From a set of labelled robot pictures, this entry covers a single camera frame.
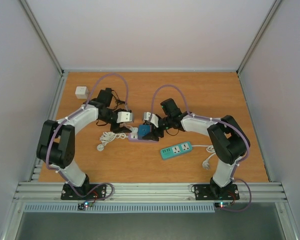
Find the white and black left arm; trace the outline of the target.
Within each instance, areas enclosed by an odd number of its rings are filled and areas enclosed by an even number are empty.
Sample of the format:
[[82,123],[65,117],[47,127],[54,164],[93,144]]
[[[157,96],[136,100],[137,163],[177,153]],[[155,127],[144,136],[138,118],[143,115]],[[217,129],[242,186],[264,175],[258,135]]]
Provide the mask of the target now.
[[59,120],[46,120],[41,129],[36,156],[46,168],[56,171],[65,181],[66,194],[86,199],[94,187],[75,161],[76,134],[92,122],[103,121],[115,134],[130,133],[124,123],[134,116],[127,107],[111,109],[110,88],[101,90],[96,98],[86,100],[75,112]]

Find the teal power strip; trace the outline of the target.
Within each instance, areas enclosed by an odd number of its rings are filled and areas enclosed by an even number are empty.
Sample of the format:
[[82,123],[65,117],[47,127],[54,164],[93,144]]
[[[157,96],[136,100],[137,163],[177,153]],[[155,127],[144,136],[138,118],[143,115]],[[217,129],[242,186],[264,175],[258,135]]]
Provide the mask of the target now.
[[182,142],[170,147],[166,147],[160,150],[161,158],[165,161],[184,154],[187,154],[193,150],[193,146],[189,141]]

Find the white charger with cable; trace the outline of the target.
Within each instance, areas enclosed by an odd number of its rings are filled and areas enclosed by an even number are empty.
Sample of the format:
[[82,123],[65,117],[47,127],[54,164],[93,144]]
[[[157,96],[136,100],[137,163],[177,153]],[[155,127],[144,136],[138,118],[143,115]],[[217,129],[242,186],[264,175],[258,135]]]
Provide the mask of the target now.
[[122,126],[128,128],[130,130],[130,133],[129,133],[130,135],[131,134],[132,135],[138,135],[138,128],[137,127],[132,126],[132,125],[128,125],[128,124],[125,124],[125,123],[123,123]]

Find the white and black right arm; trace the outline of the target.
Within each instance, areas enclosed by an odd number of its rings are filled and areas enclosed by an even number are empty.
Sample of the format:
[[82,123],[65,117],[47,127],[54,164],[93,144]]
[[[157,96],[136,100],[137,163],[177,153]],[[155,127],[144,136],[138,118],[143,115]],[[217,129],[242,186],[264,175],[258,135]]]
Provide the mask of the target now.
[[190,111],[182,112],[172,98],[163,101],[161,108],[165,117],[144,112],[143,120],[152,125],[144,140],[159,141],[164,131],[176,129],[208,136],[218,158],[215,173],[209,182],[208,194],[213,199],[224,197],[233,181],[239,162],[247,158],[250,142],[231,115],[222,118],[208,118]]

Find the black power adapter with cable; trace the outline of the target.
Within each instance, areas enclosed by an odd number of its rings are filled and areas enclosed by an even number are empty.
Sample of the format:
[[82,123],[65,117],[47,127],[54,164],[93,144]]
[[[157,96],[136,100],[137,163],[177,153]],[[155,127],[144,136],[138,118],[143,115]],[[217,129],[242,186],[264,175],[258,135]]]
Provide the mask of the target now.
[[117,110],[119,108],[119,106],[123,106],[125,105],[127,102],[124,100],[121,100],[119,98],[118,93],[113,90],[112,88],[106,88],[105,91],[108,93],[109,97],[108,100],[106,101],[106,105],[107,107],[110,107],[112,104],[112,100],[114,99],[115,102],[115,106],[112,108],[112,110]]

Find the purple power strip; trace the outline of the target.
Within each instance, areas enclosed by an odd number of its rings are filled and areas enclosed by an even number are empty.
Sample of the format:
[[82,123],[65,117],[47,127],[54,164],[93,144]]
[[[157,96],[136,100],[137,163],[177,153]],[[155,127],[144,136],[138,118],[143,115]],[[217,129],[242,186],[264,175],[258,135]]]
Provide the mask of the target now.
[[138,134],[136,132],[131,132],[128,134],[128,141],[132,143],[149,143],[149,144],[158,144],[158,141],[154,140],[143,140],[143,139],[138,139]]

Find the blue cube socket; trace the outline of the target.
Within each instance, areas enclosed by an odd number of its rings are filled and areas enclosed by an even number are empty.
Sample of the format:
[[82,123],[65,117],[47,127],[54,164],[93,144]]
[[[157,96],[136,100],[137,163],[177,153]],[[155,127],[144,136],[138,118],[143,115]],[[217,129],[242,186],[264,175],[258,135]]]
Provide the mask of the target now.
[[151,132],[151,126],[148,124],[140,124],[138,126],[137,139],[143,140],[143,137]]

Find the white tiger print plug adapter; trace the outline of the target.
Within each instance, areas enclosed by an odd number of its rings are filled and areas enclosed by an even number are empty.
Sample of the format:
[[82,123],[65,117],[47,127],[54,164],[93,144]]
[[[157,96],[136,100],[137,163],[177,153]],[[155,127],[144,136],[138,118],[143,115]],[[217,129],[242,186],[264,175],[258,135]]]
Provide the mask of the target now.
[[86,86],[77,86],[75,89],[75,96],[77,99],[87,99],[89,96],[89,90]]

